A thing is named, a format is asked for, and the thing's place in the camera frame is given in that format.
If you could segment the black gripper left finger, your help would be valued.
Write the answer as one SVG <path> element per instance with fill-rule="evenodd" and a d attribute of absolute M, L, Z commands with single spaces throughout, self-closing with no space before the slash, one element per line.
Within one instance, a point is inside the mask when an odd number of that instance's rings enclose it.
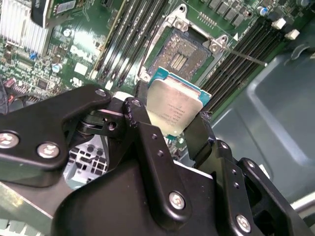
<path fill-rule="evenodd" d="M 103 127 L 105 135 L 119 143 L 112 157 L 114 169 L 79 189 L 63 203 L 66 218 L 87 221 L 92 210 L 103 222 L 110 209 L 121 215 L 123 205 L 134 212 L 131 197 L 119 196 L 105 185 L 121 176 L 123 160 L 136 159 L 151 217 L 158 223 L 185 223 L 192 207 L 161 130 L 150 122 L 145 106 L 136 98 L 113 104 L 109 92 L 95 85 L 82 86 L 11 112 L 0 118 L 1 180 L 33 187 L 48 187 L 62 176 L 72 138 L 81 119 L 90 112 L 108 114 L 116 128 Z"/>

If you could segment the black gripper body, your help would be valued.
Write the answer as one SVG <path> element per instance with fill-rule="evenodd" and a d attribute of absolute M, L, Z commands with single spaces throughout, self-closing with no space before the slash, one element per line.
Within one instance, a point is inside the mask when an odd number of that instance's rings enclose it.
<path fill-rule="evenodd" d="M 178 231 L 152 218 L 139 165 L 130 161 L 72 192 L 58 207 L 53 236 L 226 236 L 229 222 L 208 174 L 176 162 L 192 203 L 192 216 Z"/>

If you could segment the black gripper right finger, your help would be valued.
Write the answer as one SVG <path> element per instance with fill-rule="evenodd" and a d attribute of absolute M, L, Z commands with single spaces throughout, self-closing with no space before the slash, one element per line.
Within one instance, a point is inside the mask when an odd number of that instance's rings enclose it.
<path fill-rule="evenodd" d="M 308 236 L 310 228 L 251 159 L 237 161 L 200 112 L 184 130 L 195 168 L 214 180 L 216 228 L 222 236 Z"/>

